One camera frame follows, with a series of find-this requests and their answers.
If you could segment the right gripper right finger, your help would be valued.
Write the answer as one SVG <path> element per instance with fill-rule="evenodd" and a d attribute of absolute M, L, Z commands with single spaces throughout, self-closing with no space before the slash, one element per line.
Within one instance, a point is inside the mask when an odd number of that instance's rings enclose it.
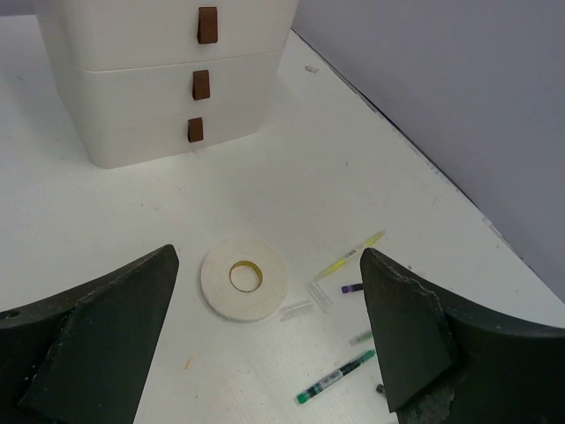
<path fill-rule="evenodd" d="M 562 328 L 481 306 L 373 248 L 360 270 L 388 409 L 400 422 L 563 422 Z"/>

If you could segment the white wide tape roll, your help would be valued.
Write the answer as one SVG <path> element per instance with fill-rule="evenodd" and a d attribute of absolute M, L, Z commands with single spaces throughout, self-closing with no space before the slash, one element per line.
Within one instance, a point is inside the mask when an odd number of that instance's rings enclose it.
<path fill-rule="evenodd" d="M 200 287 L 204 300 L 221 317 L 256 322 L 282 305 L 288 293 L 288 274 L 280 254 L 269 245 L 232 239 L 207 254 Z"/>

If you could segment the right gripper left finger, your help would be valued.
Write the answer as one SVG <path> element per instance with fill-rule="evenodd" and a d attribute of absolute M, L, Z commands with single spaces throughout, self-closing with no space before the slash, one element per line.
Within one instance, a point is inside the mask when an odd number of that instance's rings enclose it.
<path fill-rule="evenodd" d="M 174 291 L 162 246 L 1 313 L 3 423 L 132 423 Z"/>

